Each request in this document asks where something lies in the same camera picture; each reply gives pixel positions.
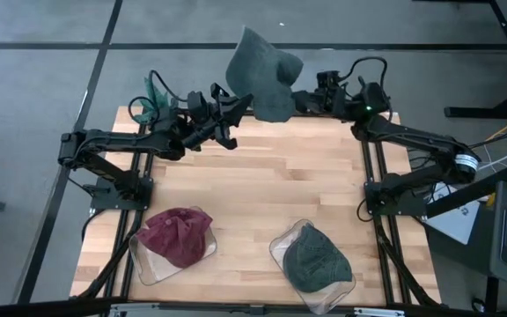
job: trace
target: red cloth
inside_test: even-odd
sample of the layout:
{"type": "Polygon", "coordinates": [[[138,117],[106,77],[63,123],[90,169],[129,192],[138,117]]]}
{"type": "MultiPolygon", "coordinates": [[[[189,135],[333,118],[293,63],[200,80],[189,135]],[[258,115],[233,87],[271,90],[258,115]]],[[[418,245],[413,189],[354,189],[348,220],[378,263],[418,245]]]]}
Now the red cloth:
{"type": "Polygon", "coordinates": [[[211,222],[212,218],[198,208],[173,208],[146,220],[149,229],[140,229],[136,238],[173,266],[184,269],[204,256],[205,232],[211,222]]]}

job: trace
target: gray floor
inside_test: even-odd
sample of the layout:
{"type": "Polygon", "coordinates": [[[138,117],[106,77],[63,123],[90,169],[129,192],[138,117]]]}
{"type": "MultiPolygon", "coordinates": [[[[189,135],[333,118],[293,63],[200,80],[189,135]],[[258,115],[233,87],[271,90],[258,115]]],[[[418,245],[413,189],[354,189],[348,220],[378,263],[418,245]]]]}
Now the gray floor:
{"type": "MultiPolygon", "coordinates": [[[[0,41],[95,41],[103,38],[114,0],[0,0],[0,41]]],[[[507,17],[507,1],[500,1],[507,17]]],[[[243,24],[273,42],[488,43],[505,42],[490,8],[410,0],[125,1],[113,42],[234,42],[243,24]],[[307,23],[309,19],[318,23],[307,23]]],[[[157,69],[178,93],[225,86],[230,50],[110,51],[86,127],[110,129],[116,108],[143,94],[143,76],[157,69]]],[[[386,90],[402,123],[478,142],[507,121],[446,119],[443,107],[491,107],[507,97],[507,55],[295,50],[304,62],[295,89],[313,88],[318,70],[346,70],[354,59],[389,62],[386,90]]],[[[0,50],[0,304],[14,300],[57,171],[59,136],[71,129],[92,72],[94,50],[0,50]]],[[[374,63],[356,75],[372,80],[374,63]]],[[[492,158],[507,142],[489,146],[492,158]]],[[[483,151],[479,154],[486,158],[483,151]]],[[[94,178],[83,172],[81,182],[94,178]]],[[[66,299],[80,248],[89,199],[69,185],[33,300],[66,299]]],[[[468,308],[483,296],[485,278],[433,254],[443,301],[468,308]]],[[[500,307],[507,309],[507,284],[500,307]]],[[[173,313],[177,316],[184,313],[173,313]]]]}

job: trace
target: wooden tabletop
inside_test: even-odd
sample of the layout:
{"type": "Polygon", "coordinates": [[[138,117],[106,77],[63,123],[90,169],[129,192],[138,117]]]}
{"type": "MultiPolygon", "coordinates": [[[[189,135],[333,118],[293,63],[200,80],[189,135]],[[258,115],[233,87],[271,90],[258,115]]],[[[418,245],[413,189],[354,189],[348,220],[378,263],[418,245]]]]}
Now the wooden tabletop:
{"type": "MultiPolygon", "coordinates": [[[[113,131],[137,131],[127,108],[119,108],[113,131]]],[[[244,117],[231,135],[239,145],[233,151],[207,142],[201,152],[188,151],[178,162],[154,159],[154,193],[144,219],[173,207],[199,206],[214,219],[211,228],[217,251],[152,286],[143,285],[135,269],[129,298],[303,304],[268,246],[305,218],[323,231],[351,264],[356,288],[342,304],[384,305],[373,225],[356,217],[356,207],[364,198],[365,171],[361,144],[352,136],[349,124],[328,118],[295,117],[286,123],[266,123],[244,117]]],[[[389,172],[410,171],[404,148],[384,144],[384,149],[389,172]]],[[[107,159],[129,169],[132,155],[108,153],[107,159]]],[[[107,263],[119,215],[118,210],[106,211],[88,226],[71,295],[84,291],[107,263]]],[[[426,292],[439,300],[423,228],[410,217],[397,217],[397,221],[408,268],[426,292]]],[[[122,261],[114,294],[120,291],[124,266],[122,261]]],[[[390,268],[394,296],[400,301],[396,270],[392,264],[390,268]]]]}

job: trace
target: dark green cloth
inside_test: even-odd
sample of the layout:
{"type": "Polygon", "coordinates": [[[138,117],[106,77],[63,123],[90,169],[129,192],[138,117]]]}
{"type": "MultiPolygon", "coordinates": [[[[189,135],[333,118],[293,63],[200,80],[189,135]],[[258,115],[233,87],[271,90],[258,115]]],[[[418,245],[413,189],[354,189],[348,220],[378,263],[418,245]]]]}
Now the dark green cloth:
{"type": "Polygon", "coordinates": [[[283,270],[297,290],[308,293],[353,278],[348,259],[310,224],[303,226],[298,239],[285,251],[283,270]]]}
{"type": "Polygon", "coordinates": [[[242,38],[226,69],[226,83],[238,96],[253,95],[255,119],[286,122],[295,113],[291,86],[303,62],[293,54],[274,48],[259,34],[244,27],[242,38]]]}

